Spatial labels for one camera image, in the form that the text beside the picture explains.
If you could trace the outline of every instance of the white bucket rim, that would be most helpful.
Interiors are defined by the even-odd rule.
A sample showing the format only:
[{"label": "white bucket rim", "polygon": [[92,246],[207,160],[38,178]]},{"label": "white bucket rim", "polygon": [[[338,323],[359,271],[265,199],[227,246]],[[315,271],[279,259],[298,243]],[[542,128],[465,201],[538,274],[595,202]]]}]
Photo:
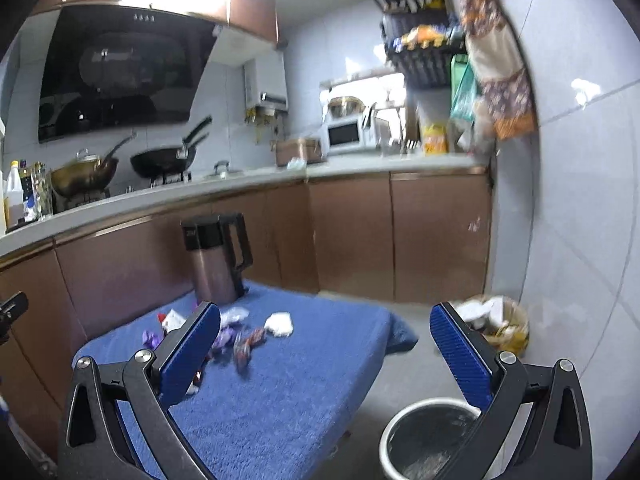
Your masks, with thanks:
[{"label": "white bucket rim", "polygon": [[378,447],[378,455],[380,458],[380,464],[385,474],[391,478],[391,480],[408,480],[406,476],[401,475],[398,470],[393,466],[389,459],[388,441],[389,435],[393,428],[396,427],[398,422],[405,418],[409,413],[415,412],[420,408],[426,406],[450,406],[453,408],[460,408],[478,418],[482,413],[478,408],[465,402],[464,400],[453,399],[452,397],[433,397],[432,399],[419,400],[410,404],[403,410],[399,411],[394,418],[386,425],[385,431],[382,432],[382,438],[380,438],[380,446]]}]

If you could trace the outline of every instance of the black frying pan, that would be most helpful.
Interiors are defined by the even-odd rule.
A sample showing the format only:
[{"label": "black frying pan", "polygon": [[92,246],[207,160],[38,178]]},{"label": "black frying pan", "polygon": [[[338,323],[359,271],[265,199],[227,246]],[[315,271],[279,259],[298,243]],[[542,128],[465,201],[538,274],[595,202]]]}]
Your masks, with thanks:
[{"label": "black frying pan", "polygon": [[187,171],[196,156],[196,146],[206,139],[209,134],[205,134],[197,140],[193,140],[193,137],[203,128],[211,124],[212,121],[211,116],[207,116],[189,135],[184,137],[181,146],[147,150],[146,152],[132,156],[131,165],[133,166],[133,171],[135,171],[138,176],[151,180],[155,180],[163,175]]}]

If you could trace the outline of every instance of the kettle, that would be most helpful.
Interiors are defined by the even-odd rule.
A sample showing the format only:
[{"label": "kettle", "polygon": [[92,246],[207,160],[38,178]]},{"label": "kettle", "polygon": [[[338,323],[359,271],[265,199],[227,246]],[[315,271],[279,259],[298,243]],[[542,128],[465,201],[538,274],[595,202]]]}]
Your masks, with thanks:
[{"label": "kettle", "polygon": [[[233,303],[244,296],[242,271],[254,258],[246,234],[242,213],[200,216],[180,223],[184,245],[191,255],[198,302],[210,301],[218,306]],[[236,227],[242,262],[236,262],[231,238]]]}]

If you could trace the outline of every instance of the white countertop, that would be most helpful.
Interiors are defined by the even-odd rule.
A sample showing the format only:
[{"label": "white countertop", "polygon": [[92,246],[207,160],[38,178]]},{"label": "white countertop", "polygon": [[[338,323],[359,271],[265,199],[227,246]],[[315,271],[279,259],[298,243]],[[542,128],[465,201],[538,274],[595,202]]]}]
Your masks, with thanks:
[{"label": "white countertop", "polygon": [[203,178],[187,184],[143,189],[118,195],[99,202],[86,204],[70,211],[54,215],[0,237],[0,257],[42,240],[60,235],[72,229],[92,224],[109,217],[133,213],[169,202],[178,202],[201,195],[242,189],[260,184],[277,184],[290,180],[339,176],[345,174],[372,173],[382,171],[424,171],[445,168],[472,168],[485,166],[486,161],[469,155],[349,155],[330,158],[328,162],[313,164],[306,170],[261,168],[239,174],[230,174],[226,179]]}]

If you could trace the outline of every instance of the blue gripper pad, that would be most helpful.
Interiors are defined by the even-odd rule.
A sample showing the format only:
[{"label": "blue gripper pad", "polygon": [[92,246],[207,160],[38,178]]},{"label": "blue gripper pad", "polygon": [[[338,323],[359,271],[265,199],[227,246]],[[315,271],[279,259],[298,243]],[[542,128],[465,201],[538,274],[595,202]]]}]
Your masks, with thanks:
[{"label": "blue gripper pad", "polygon": [[429,327],[431,336],[449,365],[466,402],[484,412],[493,399],[489,370],[440,305],[431,309]]},{"label": "blue gripper pad", "polygon": [[220,331],[220,311],[211,303],[160,372],[158,400],[165,408],[184,398]]}]

